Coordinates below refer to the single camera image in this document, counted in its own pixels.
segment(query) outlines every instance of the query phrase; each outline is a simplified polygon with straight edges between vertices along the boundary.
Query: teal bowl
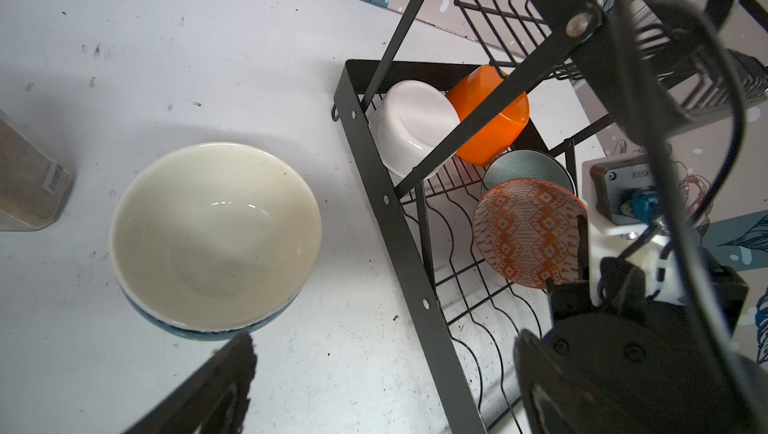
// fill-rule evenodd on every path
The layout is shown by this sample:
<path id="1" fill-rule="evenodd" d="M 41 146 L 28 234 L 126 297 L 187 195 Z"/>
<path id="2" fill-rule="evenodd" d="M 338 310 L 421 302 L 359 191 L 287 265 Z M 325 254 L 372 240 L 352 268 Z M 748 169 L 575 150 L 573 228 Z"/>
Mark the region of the teal bowl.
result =
<path id="1" fill-rule="evenodd" d="M 507 152 L 488 167 L 482 179 L 482 195 L 512 179 L 546 180 L 572 194 L 575 192 L 571 175 L 551 155 L 533 149 L 518 149 Z"/>

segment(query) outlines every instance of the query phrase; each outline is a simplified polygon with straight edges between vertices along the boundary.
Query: barcode label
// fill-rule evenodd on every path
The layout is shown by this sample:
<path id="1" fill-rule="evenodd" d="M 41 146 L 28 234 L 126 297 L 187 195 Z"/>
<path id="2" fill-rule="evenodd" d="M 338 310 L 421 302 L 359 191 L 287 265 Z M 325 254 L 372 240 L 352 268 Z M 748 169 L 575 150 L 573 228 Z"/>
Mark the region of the barcode label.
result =
<path id="1" fill-rule="evenodd" d="M 48 171 L 48 176 L 45 177 L 43 189 L 51 194 L 55 194 L 58 182 L 62 179 L 63 175 L 64 167 L 61 164 L 56 163 L 56 165 L 51 166 L 51 170 Z"/>

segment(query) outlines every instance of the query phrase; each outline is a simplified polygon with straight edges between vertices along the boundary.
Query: bowl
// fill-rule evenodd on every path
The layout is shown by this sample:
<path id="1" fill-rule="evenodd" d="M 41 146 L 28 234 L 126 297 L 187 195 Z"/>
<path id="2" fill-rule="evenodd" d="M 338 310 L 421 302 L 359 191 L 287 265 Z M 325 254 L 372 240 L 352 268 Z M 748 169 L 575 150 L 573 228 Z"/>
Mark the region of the bowl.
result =
<path id="1" fill-rule="evenodd" d="M 446 97 L 464 121 L 502 80 L 493 66 L 481 65 L 448 91 Z M 461 146 L 456 155 L 471 164 L 485 166 L 518 138 L 528 124 L 529 114 L 528 96 L 522 93 Z"/>
<path id="2" fill-rule="evenodd" d="M 263 325 L 301 290 L 320 210 L 288 164 L 243 144 L 175 151 L 124 192 L 109 233 L 129 301 L 172 332 L 221 338 Z"/>
<path id="3" fill-rule="evenodd" d="M 528 287 L 545 288 L 576 280 L 578 216 L 587 215 L 579 198 L 539 179 L 499 184 L 480 199 L 472 217 L 475 245 L 496 272 Z"/>
<path id="4" fill-rule="evenodd" d="M 458 123 L 456 110 L 443 93 L 424 82 L 402 81 L 384 96 L 370 130 L 386 168 L 404 178 Z"/>
<path id="5" fill-rule="evenodd" d="M 574 192 L 571 175 L 555 158 L 533 149 L 518 149 L 502 154 L 488 166 L 482 179 L 481 194 L 485 195 L 489 189 L 512 179 L 546 180 Z"/>

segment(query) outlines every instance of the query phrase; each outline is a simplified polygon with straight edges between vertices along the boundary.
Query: black metal dish rack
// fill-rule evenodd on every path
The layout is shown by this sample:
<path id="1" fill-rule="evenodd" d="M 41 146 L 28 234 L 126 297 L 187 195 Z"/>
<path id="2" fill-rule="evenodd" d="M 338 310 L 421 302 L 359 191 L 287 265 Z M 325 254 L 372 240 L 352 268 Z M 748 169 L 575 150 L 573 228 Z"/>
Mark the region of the black metal dish rack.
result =
<path id="1" fill-rule="evenodd" d="M 735 0 L 707 0 L 705 11 L 722 26 Z M 446 92 L 476 65 L 394 62 L 395 54 L 424 0 L 410 0 L 379 61 L 348 60 L 334 95 L 331 115 L 341 119 L 352 154 L 379 223 L 408 310 L 453 432 L 486 432 L 519 401 L 512 348 L 523 328 L 546 332 L 546 294 L 504 281 L 487 266 L 472 242 L 471 218 L 481 197 L 482 168 L 453 158 L 429 173 L 523 92 L 549 78 L 585 79 L 609 112 L 622 109 L 613 86 L 614 45 L 607 24 L 612 0 L 454 0 L 501 71 L 513 68 L 499 87 L 397 185 L 376 150 L 367 115 L 391 86 L 407 79 Z M 754 0 L 742 5 L 768 31 L 768 15 Z M 639 10 L 640 48 L 667 88 L 678 94 L 686 117 L 711 122 L 728 114 L 720 80 L 710 74 L 685 32 Z M 674 43 L 676 48 L 665 48 Z M 766 99 L 768 75 L 747 56 L 733 53 L 748 101 Z M 613 122 L 606 114 L 548 149 L 529 123 L 510 149 L 532 148 L 553 157 L 565 153 L 576 179 L 574 146 Z"/>

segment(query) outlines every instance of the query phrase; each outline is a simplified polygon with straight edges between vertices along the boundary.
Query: white bowl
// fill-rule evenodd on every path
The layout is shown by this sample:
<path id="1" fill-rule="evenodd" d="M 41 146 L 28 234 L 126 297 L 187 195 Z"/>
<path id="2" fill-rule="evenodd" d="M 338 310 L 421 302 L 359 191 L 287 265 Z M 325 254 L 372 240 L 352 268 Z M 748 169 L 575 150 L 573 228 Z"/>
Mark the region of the white bowl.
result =
<path id="1" fill-rule="evenodd" d="M 320 251 L 320 210 L 288 164 L 242 144 L 198 144 L 141 172 L 112 217 L 127 297 L 161 323 L 219 333 L 292 301 Z"/>
<path id="2" fill-rule="evenodd" d="M 443 93 L 424 82 L 402 81 L 384 96 L 370 129 L 386 168 L 404 178 L 459 122 Z"/>

